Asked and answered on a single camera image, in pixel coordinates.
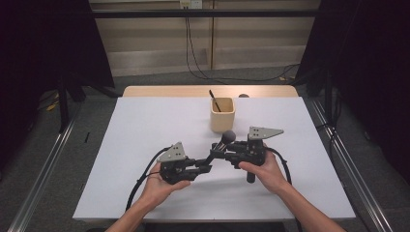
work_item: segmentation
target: gray floor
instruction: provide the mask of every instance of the gray floor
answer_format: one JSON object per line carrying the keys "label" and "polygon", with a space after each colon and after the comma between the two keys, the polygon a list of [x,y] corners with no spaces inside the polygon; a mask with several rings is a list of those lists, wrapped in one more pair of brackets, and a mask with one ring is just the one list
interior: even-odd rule
{"label": "gray floor", "polygon": [[[223,81],[228,84],[285,84],[286,81],[278,79],[255,80],[275,77],[281,72],[282,68],[261,68],[213,71],[206,72],[206,74],[212,78],[248,79],[247,81]],[[287,76],[294,76],[294,74],[295,70],[289,72]],[[129,85],[218,84],[210,79],[194,77],[189,72],[116,77],[115,83],[117,86],[115,91],[118,93],[122,93]],[[305,97],[307,109],[314,123],[319,125],[320,122],[311,106],[311,99],[307,98],[305,86],[299,86],[297,90],[300,96]],[[54,169],[51,170],[52,176],[42,191],[35,211],[30,215],[31,219],[20,231],[86,231],[97,226],[75,221],[72,216],[102,143],[116,100],[92,89],[86,88],[85,91],[87,99],[84,103],[70,103],[72,115],[76,108],[80,108],[73,130]],[[323,95],[317,99],[322,102]],[[337,126],[338,135],[385,213],[393,231],[408,231],[410,228],[408,220],[410,218],[410,187],[385,161],[377,144],[366,139],[366,130],[356,120],[348,105],[344,105],[341,112]],[[14,159],[3,170],[3,180],[0,183],[0,231],[9,229],[19,207],[36,182],[57,138],[58,130],[58,108],[52,111],[39,110],[36,122],[24,144],[15,152]],[[329,137],[324,130],[321,130],[319,134],[325,147],[328,148]],[[373,224],[366,205],[362,202],[348,173],[336,156],[336,152],[333,151],[332,154],[340,180],[345,184],[353,205],[365,220],[370,231],[379,231]],[[341,221],[340,224],[348,231],[366,231],[358,218]],[[289,231],[296,231],[294,221],[287,221],[285,225]]]}

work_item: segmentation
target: beige cup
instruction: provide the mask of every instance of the beige cup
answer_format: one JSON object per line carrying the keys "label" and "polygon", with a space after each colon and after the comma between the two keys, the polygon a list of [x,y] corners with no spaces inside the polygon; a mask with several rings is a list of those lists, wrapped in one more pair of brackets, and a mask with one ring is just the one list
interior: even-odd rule
{"label": "beige cup", "polygon": [[220,111],[211,99],[211,130],[225,132],[231,130],[235,119],[235,103],[231,98],[216,98]]}

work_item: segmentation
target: white tabletop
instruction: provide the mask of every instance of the white tabletop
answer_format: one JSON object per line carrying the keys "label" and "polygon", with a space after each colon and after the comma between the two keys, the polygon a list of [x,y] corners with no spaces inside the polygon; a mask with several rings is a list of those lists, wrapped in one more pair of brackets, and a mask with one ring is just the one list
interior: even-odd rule
{"label": "white tabletop", "polygon": [[[233,131],[247,140],[250,126],[282,129],[264,142],[288,161],[295,188],[330,218],[355,214],[302,98],[235,99]],[[205,159],[220,134],[211,132],[209,98],[122,98],[117,101],[102,146],[73,218],[119,218],[152,156],[181,141],[191,159]],[[172,193],[146,221],[273,221],[294,218],[281,200],[225,160],[210,173]],[[140,195],[144,183],[135,195]]]}

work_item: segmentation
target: person's right hand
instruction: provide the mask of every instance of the person's right hand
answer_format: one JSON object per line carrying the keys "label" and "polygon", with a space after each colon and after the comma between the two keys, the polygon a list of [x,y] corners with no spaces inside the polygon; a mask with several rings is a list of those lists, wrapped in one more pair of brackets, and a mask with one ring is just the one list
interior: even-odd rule
{"label": "person's right hand", "polygon": [[288,185],[279,169],[276,156],[270,151],[265,152],[265,163],[261,166],[242,161],[239,167],[255,174],[265,188],[272,193],[278,193],[283,186]]}

